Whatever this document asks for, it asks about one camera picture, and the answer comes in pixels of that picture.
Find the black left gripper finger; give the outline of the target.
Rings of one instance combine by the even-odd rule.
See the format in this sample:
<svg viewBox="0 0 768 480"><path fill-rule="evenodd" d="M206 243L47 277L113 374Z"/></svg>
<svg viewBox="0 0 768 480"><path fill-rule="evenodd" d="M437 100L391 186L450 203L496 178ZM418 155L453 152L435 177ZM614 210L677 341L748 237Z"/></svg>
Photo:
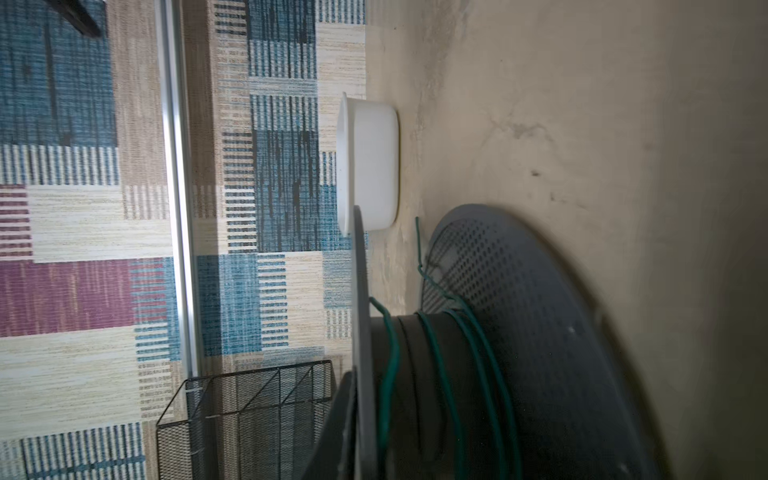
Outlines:
<svg viewBox="0 0 768 480"><path fill-rule="evenodd" d="M357 378L346 372L326 416L319 441L301 479L353 479L357 424Z"/></svg>

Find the grey perforated cable spool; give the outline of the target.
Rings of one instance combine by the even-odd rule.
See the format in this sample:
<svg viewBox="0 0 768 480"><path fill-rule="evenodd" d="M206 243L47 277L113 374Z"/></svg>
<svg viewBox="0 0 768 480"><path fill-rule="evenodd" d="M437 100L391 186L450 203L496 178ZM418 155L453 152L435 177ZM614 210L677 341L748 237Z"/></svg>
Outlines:
<svg viewBox="0 0 768 480"><path fill-rule="evenodd" d="M420 301L368 288L352 219L356 479L658 479L641 412L582 294L509 213L468 204L417 246Z"/></svg>

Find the white plastic tub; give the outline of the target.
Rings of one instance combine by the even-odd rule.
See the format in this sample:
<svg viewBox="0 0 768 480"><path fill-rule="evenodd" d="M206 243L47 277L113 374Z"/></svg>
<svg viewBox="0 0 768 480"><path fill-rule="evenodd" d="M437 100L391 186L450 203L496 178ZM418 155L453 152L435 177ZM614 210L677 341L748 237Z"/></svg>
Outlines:
<svg viewBox="0 0 768 480"><path fill-rule="evenodd" d="M341 98L336 128L336 205L341 235L359 206L363 226L390 227L399 206L399 120L391 105Z"/></svg>

